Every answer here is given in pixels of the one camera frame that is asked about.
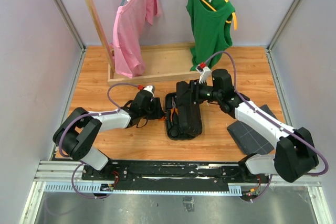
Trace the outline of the orange handled pliers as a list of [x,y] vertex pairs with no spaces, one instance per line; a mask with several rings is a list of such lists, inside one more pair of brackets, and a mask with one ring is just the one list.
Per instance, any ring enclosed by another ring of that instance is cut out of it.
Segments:
[[176,107],[175,97],[172,97],[172,107],[170,108],[169,115],[166,116],[166,119],[170,120],[170,123],[174,125],[175,116],[178,116],[178,109]]

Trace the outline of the black plastic tool case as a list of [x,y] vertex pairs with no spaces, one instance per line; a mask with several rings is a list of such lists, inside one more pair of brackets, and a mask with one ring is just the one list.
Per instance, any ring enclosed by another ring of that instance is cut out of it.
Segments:
[[[165,127],[167,136],[174,141],[191,140],[201,135],[203,127],[199,104],[191,104],[190,82],[180,81],[176,91],[168,93],[164,101]],[[174,117],[174,125],[166,119],[172,107],[172,97],[175,97],[178,116]]]

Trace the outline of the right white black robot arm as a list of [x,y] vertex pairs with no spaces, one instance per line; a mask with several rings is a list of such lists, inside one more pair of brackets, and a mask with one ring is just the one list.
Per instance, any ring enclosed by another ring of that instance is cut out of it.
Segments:
[[201,64],[196,71],[200,78],[191,81],[192,104],[216,102],[221,111],[250,126],[275,149],[274,154],[253,153],[239,161],[238,177],[242,181],[269,174],[292,183],[317,167],[318,155],[307,129],[294,129],[261,110],[236,90],[227,70],[211,71]]

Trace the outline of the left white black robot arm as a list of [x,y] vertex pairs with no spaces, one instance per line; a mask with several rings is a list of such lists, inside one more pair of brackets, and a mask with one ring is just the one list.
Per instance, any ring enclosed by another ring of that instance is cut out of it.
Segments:
[[100,132],[138,126],[141,120],[158,120],[164,115],[159,97],[148,89],[140,90],[133,100],[119,110],[89,112],[76,108],[54,133],[53,142],[74,161],[83,162],[94,169],[100,179],[112,175],[109,158],[93,147]]

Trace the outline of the wooden clothes rack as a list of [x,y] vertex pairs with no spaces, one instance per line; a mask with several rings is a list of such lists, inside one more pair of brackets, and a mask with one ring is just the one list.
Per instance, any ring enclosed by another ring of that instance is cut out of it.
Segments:
[[114,49],[108,44],[94,1],[85,0],[85,2],[107,57],[108,85],[111,86],[120,82],[146,84],[163,81],[188,80],[198,77],[198,73],[196,71],[190,71],[189,67],[189,63],[191,62],[190,48],[194,46],[193,42],[142,46],[142,58],[146,65],[144,74],[134,78],[127,78],[117,74],[114,62],[112,61]]

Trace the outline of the green tank top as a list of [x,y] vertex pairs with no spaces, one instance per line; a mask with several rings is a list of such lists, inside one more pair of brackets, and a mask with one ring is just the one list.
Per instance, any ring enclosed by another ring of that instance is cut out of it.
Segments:
[[225,0],[188,0],[186,10],[190,16],[195,46],[192,54],[191,71],[218,51],[231,47],[230,35],[234,6]]

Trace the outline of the grey folded cloth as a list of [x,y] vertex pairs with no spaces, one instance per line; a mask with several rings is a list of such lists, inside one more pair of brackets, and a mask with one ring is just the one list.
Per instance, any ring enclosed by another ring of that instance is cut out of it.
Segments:
[[245,155],[253,153],[265,155],[274,150],[274,147],[263,136],[246,123],[236,121],[229,125],[227,130]]

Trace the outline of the pink t-shirt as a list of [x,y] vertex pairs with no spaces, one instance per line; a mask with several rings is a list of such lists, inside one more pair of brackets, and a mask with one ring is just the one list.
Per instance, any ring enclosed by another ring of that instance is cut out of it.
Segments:
[[113,27],[114,67],[128,78],[141,76],[145,63],[141,56],[139,38],[145,22],[153,25],[162,15],[159,0],[127,0],[119,6]]

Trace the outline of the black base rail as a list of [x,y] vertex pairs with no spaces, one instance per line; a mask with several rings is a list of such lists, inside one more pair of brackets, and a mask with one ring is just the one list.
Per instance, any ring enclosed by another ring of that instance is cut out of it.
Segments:
[[85,165],[83,180],[112,181],[118,190],[158,193],[228,191],[229,184],[266,184],[264,174],[251,175],[237,162],[113,160],[101,171]]

